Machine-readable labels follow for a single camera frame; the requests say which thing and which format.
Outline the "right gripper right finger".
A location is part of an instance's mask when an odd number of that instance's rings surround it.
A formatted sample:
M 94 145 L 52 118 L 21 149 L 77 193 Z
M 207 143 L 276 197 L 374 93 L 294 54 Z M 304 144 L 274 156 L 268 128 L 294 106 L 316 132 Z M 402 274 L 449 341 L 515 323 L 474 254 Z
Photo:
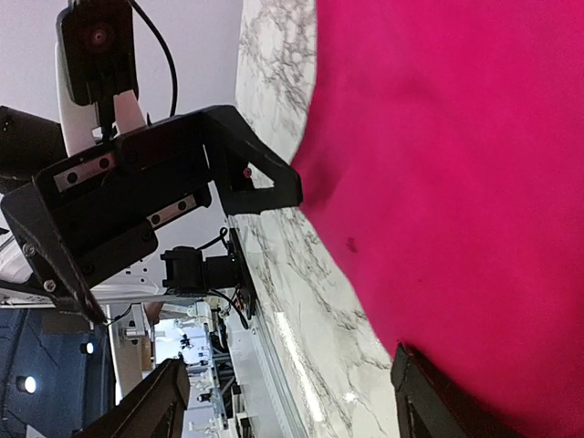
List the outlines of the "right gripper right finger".
M 517 437 L 421 352 L 399 344 L 391 366 L 401 437 Z

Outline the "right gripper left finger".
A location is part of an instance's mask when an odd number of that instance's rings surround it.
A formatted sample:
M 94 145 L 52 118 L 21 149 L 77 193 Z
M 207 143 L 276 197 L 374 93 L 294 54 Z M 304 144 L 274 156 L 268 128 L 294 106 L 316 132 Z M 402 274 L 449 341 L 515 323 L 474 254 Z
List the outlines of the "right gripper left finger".
M 117 406 L 75 435 L 81 438 L 180 437 L 189 396 L 185 362 L 167 359 Z

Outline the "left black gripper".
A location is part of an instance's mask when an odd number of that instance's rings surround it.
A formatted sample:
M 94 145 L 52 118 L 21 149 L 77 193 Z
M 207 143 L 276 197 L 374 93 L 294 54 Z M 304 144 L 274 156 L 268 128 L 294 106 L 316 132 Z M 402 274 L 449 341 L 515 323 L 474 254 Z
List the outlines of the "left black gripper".
M 210 205 L 228 215 L 303 201 L 299 174 L 232 105 L 216 105 L 119 136 L 40 172 L 5 195 L 1 211 L 55 308 L 103 324 L 90 289 L 151 254 L 157 225 Z

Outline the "magenta red garment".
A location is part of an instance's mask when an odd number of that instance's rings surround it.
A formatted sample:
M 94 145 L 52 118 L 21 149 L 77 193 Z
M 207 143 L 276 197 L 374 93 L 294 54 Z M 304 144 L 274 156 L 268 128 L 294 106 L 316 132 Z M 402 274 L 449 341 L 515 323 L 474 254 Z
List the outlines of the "magenta red garment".
M 583 434 L 583 4 L 319 1 L 292 161 L 381 344 Z

